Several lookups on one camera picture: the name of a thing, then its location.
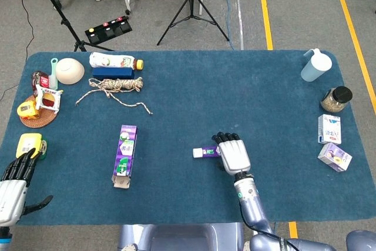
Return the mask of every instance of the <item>cable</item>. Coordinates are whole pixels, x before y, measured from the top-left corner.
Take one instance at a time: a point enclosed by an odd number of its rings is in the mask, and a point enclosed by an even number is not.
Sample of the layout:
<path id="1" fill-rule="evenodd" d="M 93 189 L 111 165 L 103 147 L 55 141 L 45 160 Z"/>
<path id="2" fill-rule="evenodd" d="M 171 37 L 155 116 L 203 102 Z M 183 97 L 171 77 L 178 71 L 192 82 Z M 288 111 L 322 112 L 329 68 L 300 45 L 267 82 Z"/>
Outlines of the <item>cable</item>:
<path id="1" fill-rule="evenodd" d="M 230 0 L 226 0 L 227 2 L 227 15 L 226 15 L 226 26 L 227 26 L 227 33 L 229 35 L 229 42 L 232 50 L 234 49 L 232 40 L 231 40 L 231 27 L 230 27 L 230 16 L 231 16 L 231 3 Z"/>
<path id="2" fill-rule="evenodd" d="M 18 86 L 18 83 L 16 85 L 12 86 L 11 88 L 7 88 L 6 90 L 4 90 L 3 93 L 2 93 L 2 96 L 0 98 L 0 101 L 4 98 L 5 92 L 10 91 L 12 88 L 15 88 L 16 86 Z"/>
<path id="3" fill-rule="evenodd" d="M 32 26 L 31 23 L 30 23 L 30 20 L 29 20 L 29 12 L 28 12 L 28 10 L 27 10 L 26 7 L 25 7 L 24 0 L 21 0 L 21 4 L 22 4 L 23 9 L 24 9 L 25 12 L 26 12 L 27 19 L 28 19 L 28 23 L 29 23 L 29 26 L 30 26 L 30 28 L 31 28 L 31 35 L 32 35 L 32 38 L 30 39 L 29 43 L 28 43 L 27 46 L 26 46 L 26 58 L 25 58 L 25 63 L 26 63 L 26 60 L 28 59 L 28 48 L 29 48 L 31 42 L 32 42 L 33 39 L 34 39 L 34 28 L 33 28 L 33 26 Z"/>
<path id="4" fill-rule="evenodd" d="M 34 28 L 33 28 L 32 24 L 30 23 L 29 12 L 28 12 L 28 10 L 25 7 L 24 0 L 21 0 L 21 4 L 22 4 L 23 9 L 26 12 L 27 20 L 28 20 L 29 26 L 31 28 L 31 35 L 32 35 L 32 38 L 30 39 L 29 43 L 26 46 L 26 58 L 25 58 L 25 63 L 26 63 L 26 61 L 28 60 L 28 56 L 29 56 L 29 54 L 28 54 L 28 48 L 29 48 L 31 42 L 34 40 Z M 12 86 L 11 88 L 8 88 L 8 89 L 4 90 L 4 92 L 2 93 L 2 96 L 0 98 L 0 101 L 4 98 L 5 92 L 7 92 L 7 91 L 9 91 L 9 90 L 11 90 L 13 88 L 15 88 L 16 86 L 18 86 L 18 83 L 16 85 Z"/>
<path id="5" fill-rule="evenodd" d="M 278 241 L 280 242 L 280 240 L 282 239 L 281 237 L 279 237 L 278 235 L 274 235 L 272 233 L 269 233 L 269 232 L 264 232 L 263 230 L 260 230 L 260 229 L 256 229 L 255 227 L 252 227 L 250 225 L 247 224 L 245 218 L 244 218 L 244 215 L 243 215 L 243 211 L 241 209 L 241 204 L 239 203 L 239 208 L 240 208 L 240 214 L 241 214 L 241 218 L 244 222 L 244 224 L 247 226 L 247 228 L 251 229 L 251 230 L 254 230 L 255 232 L 258 232 L 258 233 L 262 233 L 264 235 L 267 235 L 267 236 L 270 236 L 272 238 L 275 238 L 275 239 L 278 239 Z M 295 245 L 293 245 L 291 242 L 289 242 L 288 240 L 286 240 L 287 244 L 290 245 L 294 250 L 296 251 L 299 251 L 299 249 L 297 249 L 295 247 Z"/>

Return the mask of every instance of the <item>tan rope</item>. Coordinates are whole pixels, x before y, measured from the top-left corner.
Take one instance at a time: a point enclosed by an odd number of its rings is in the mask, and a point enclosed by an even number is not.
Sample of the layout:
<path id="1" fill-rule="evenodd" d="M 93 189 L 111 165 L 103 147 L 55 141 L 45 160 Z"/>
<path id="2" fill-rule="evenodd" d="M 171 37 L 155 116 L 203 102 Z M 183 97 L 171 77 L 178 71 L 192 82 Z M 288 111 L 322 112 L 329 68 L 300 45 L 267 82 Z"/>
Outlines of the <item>tan rope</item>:
<path id="1" fill-rule="evenodd" d="M 102 81 L 94 79 L 94 78 L 90 78 L 89 85 L 93 88 L 98 88 L 98 89 L 93 89 L 92 91 L 88 91 L 87 93 L 85 93 L 80 99 L 76 101 L 76 106 L 78 105 L 78 103 L 80 103 L 82 99 L 87 97 L 90 93 L 93 93 L 96 91 L 103 91 L 108 98 L 112 97 L 113 99 L 118 101 L 121 105 L 124 105 L 126 107 L 137 107 L 139 105 L 142 105 L 150 115 L 153 114 L 143 102 L 138 102 L 136 104 L 125 104 L 112 94 L 114 92 L 115 93 L 116 92 L 131 92 L 131 91 L 139 92 L 143 87 L 143 81 L 141 77 L 137 79 L 104 79 Z"/>

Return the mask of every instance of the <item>gray carpet floor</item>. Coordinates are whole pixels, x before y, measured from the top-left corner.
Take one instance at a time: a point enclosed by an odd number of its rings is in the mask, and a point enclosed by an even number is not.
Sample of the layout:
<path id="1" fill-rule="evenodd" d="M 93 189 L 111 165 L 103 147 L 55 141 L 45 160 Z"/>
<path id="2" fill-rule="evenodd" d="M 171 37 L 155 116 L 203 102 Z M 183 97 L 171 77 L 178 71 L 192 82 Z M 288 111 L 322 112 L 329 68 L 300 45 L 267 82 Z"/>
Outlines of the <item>gray carpet floor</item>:
<path id="1" fill-rule="evenodd" d="M 49 0 L 24 0 L 34 27 L 35 39 L 29 54 L 39 51 L 72 51 L 74 40 L 60 25 L 60 17 Z M 352 108 L 367 154 L 372 175 L 376 174 L 376 119 L 365 87 L 339 0 L 267 0 L 274 49 L 319 47 L 334 53 L 346 85 L 354 92 Z M 376 0 L 346 0 L 371 78 L 376 77 L 376 52 L 373 35 Z M 162 44 L 156 42 L 183 0 L 131 0 L 129 20 L 133 31 L 103 46 L 115 50 L 229 49 L 215 26 L 190 20 L 169 31 Z M 223 29 L 226 28 L 226 0 L 204 0 Z M 84 30 L 124 15 L 123 0 L 61 0 L 63 11 L 84 39 Z M 0 0 L 0 94 L 19 81 L 25 63 L 25 47 L 31 30 L 21 0 Z M 236 0 L 231 0 L 230 27 L 235 48 L 239 48 Z M 266 49 L 260 0 L 241 0 L 246 49 Z M 182 15 L 188 15 L 188 8 Z M 16 88 L 5 93 L 0 102 L 0 138 L 9 119 Z M 354 229 L 376 231 L 376 220 L 355 222 L 298 223 L 301 238 L 318 240 L 345 250 L 346 234 Z M 116 250 L 118 226 L 16 226 L 12 229 L 12 250 Z M 278 232 L 288 236 L 287 223 Z"/>

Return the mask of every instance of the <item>small yellow toy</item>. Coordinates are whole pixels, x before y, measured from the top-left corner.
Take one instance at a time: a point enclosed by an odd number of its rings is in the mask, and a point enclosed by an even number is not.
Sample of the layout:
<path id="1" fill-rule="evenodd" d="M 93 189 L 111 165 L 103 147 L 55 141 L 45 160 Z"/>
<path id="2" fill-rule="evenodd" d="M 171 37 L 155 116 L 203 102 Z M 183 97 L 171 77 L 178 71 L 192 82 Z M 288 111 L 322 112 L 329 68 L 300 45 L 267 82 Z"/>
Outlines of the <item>small yellow toy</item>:
<path id="1" fill-rule="evenodd" d="M 31 159 L 33 159 L 39 152 L 42 152 L 42 156 L 39 157 L 40 160 L 46 157 L 47 141 L 42 139 L 40 133 L 24 133 L 21 135 L 17 146 L 16 158 L 29 152 L 32 148 L 35 148 L 35 152 L 31 156 Z"/>
<path id="2" fill-rule="evenodd" d="M 23 119 L 39 119 L 35 101 L 25 101 L 17 108 L 17 115 Z"/>

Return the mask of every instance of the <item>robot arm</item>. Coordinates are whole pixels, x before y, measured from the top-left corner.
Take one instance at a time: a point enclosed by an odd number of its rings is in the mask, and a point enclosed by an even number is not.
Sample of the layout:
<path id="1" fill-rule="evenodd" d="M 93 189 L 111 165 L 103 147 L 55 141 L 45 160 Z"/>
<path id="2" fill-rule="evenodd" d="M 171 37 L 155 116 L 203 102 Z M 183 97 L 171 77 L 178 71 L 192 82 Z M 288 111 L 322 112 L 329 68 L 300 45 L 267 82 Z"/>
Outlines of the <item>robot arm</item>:
<path id="1" fill-rule="evenodd" d="M 235 190 L 244 223 L 255 235 L 250 240 L 252 251 L 335 251 L 329 245 L 302 239 L 285 240 L 274 235 L 264 213 L 244 142 L 236 133 L 219 132 L 212 139 L 221 150 L 226 172 L 235 177 Z"/>
<path id="2" fill-rule="evenodd" d="M 34 168 L 40 155 L 33 158 L 35 148 L 11 162 L 0 180 L 0 250 L 8 250 L 12 235 L 9 228 L 21 216 L 44 208 L 51 200 L 49 195 L 37 205 L 25 206 L 26 193 L 33 177 Z"/>

